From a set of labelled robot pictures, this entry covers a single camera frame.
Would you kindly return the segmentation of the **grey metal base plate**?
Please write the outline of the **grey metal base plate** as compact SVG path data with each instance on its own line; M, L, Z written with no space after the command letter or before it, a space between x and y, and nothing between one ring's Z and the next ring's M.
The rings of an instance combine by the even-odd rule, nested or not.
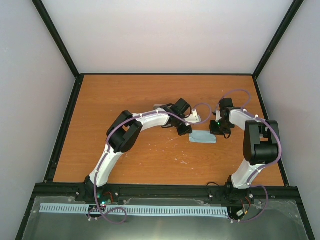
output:
M256 200L227 217L128 216L123 206L225 207L191 199L132 198L124 205L105 202L100 214L40 213L40 204L84 204L72 197L38 197L24 240L306 240L294 200Z

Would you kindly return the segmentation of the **black aluminium mounting rail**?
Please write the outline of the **black aluminium mounting rail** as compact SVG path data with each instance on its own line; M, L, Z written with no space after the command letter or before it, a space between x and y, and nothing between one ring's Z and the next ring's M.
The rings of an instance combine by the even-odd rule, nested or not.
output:
M77 202L93 204L94 190L84 183L37 183L31 199L37 197L74 197ZM108 184L97 189L97 200L101 203L111 200L123 203L132 198L143 199L190 199L210 204L239 204L240 199L253 200L293 200L302 202L297 187L267 186L266 190L255 188L237 189L231 186L217 185L143 185L143 184Z

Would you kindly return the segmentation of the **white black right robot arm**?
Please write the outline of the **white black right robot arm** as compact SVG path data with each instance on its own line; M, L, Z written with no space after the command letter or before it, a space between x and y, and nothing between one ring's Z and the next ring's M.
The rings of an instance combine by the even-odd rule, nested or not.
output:
M244 131L243 161L224 185L224 198L234 203L244 198L248 189L261 171L278 163L282 156L278 122L265 120L249 113L243 107L235 107L231 98L218 103L219 110L209 124L210 133L230 138L235 127Z

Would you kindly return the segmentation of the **pink glasses case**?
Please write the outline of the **pink glasses case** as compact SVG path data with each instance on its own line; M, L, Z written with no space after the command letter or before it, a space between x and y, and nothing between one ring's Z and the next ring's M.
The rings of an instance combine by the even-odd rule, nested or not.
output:
M154 104L154 105L153 105L153 110L163 109L163 108L165 108L166 106L167 106L166 104Z

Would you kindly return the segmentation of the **black enclosure frame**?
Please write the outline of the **black enclosure frame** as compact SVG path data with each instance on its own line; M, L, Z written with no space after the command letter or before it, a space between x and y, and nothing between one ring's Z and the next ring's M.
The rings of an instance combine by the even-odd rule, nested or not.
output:
M58 137L56 143L54 145L54 149L49 161L49 165L47 167L47 171L44 177L44 182L37 183L34 187L32 192L31 198L29 200L29 204L26 208L24 217L22 219L20 228L16 235L17 240L21 240L25 234L27 223L29 221L31 215L31 208L35 202L36 196L40 196L40 194L66 194L68 196L71 194L74 196L76 194L75 190L72 188L75 186L73 183L53 183L53 176L56 173L56 167L54 164L57 164L60 159L60 155L62 152L62 147L64 145L67 131L70 126L71 118L74 113L74 109L76 107L76 102L78 100L78 96L80 93L81 85L83 83L83 79L85 74L79 73L74 61L72 60L61 36L58 33L57 28L55 27L44 3L41 0L34 0L33 4L39 13L40 17L42 18L44 24L46 25L49 33L51 34L55 44L57 45L58 49L60 50L65 62L67 63L68 67L70 68L73 76L75 77L75 83L68 101L67 108L64 113L64 117L62 120L62 124L58 133ZM265 119L268 119L268 113L265 107L265 103L263 101L263 97L261 95L260 88L258 86L258 77L263 71L264 67L266 66L267 62L269 61L270 57L272 56L274 50L276 49L277 45L279 44L280 40L282 39L283 35L285 34L286 30L288 29L290 23L294 19L295 15L297 14L298 10L300 9L301 5L303 4L302 0L293 0L287 13L285 14L283 20L281 21L278 29L276 30L274 36L272 37L267 49L265 50L261 60L259 61L256 69L254 70L253 74L250 76L252 77L255 91L257 93L259 103L262 109L262 113Z

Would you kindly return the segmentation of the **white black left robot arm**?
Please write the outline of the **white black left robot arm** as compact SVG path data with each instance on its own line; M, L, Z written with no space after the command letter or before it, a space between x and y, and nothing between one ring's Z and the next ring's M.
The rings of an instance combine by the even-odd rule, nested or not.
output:
M95 202L103 198L103 186L108 183L117 161L133 148L142 131L154 127L174 127L179 136L190 134L190 117L194 116L191 105L182 98L175 104L155 106L148 112L123 111L108 129L102 155L94 170L84 180L84 190L81 193L83 198Z

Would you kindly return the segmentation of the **light blue cleaning cloth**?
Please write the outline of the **light blue cleaning cloth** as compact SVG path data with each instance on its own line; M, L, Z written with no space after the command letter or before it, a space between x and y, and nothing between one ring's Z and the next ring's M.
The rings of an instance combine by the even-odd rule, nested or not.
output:
M189 141L191 143L215 144L217 138L214 134L211 134L210 131L193 130L192 133L189 134Z

